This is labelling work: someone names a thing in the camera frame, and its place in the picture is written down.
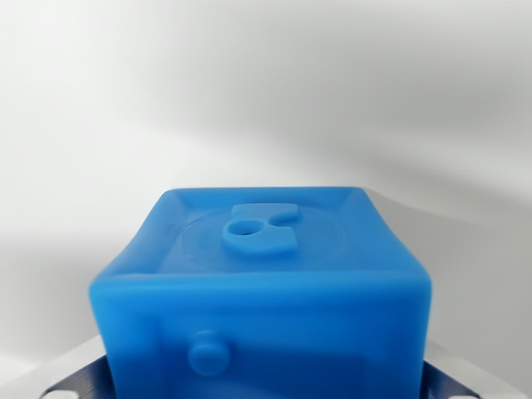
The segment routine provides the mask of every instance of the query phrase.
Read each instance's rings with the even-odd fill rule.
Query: hole
[[[264,227],[258,220],[240,220],[229,226],[229,232],[234,235],[251,235],[258,233]]]
[[[51,391],[42,397],[42,399],[79,399],[80,396],[74,391]]]

